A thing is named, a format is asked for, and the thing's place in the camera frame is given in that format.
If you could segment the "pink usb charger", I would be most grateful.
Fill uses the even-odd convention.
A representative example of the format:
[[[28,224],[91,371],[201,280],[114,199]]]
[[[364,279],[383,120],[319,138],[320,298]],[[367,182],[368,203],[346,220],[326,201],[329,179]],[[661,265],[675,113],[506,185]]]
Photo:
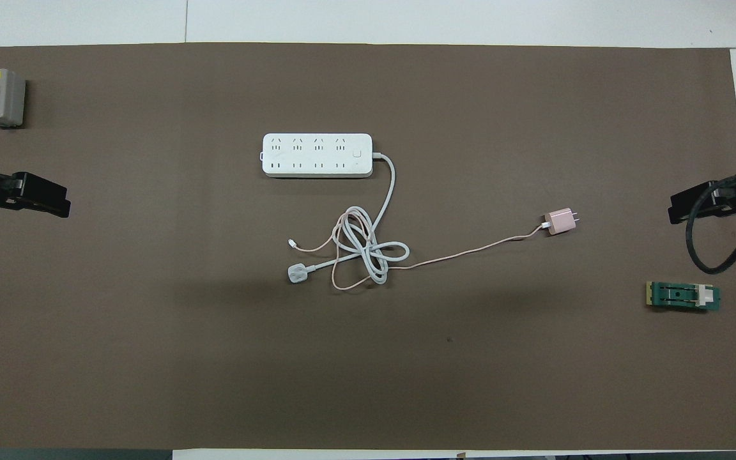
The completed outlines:
[[[558,235],[572,231],[578,223],[578,213],[570,208],[563,208],[544,214],[544,222],[542,227],[549,235]]]

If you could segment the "white power strip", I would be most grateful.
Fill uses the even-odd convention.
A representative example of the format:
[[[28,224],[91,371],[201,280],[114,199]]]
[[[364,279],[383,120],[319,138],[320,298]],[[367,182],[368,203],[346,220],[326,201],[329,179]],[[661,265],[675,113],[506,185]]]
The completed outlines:
[[[369,134],[270,133],[263,136],[260,160],[271,178],[366,178],[373,153]]]

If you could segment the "green circuit board fixture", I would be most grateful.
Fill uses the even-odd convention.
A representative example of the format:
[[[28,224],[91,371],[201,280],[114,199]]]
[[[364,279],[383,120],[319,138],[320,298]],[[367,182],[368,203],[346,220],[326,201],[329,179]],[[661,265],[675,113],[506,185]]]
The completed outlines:
[[[645,284],[646,305],[675,311],[718,311],[722,293],[710,284],[651,280]]]

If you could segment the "brown table mat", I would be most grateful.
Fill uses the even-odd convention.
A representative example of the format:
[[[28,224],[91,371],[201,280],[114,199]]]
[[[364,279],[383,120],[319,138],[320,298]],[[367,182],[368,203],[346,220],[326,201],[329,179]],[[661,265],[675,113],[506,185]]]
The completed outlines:
[[[736,174],[724,49],[0,47],[0,447],[736,449],[736,265],[672,194]],[[369,134],[366,178],[264,174]],[[578,213],[549,235],[544,214]],[[646,305],[710,284],[717,311]]]

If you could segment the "grey on-off switch box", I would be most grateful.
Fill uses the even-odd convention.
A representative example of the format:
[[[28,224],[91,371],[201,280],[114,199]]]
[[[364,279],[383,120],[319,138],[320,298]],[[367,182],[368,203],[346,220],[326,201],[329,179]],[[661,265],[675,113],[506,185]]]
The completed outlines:
[[[0,128],[23,127],[25,98],[26,81],[15,71],[0,69]]]

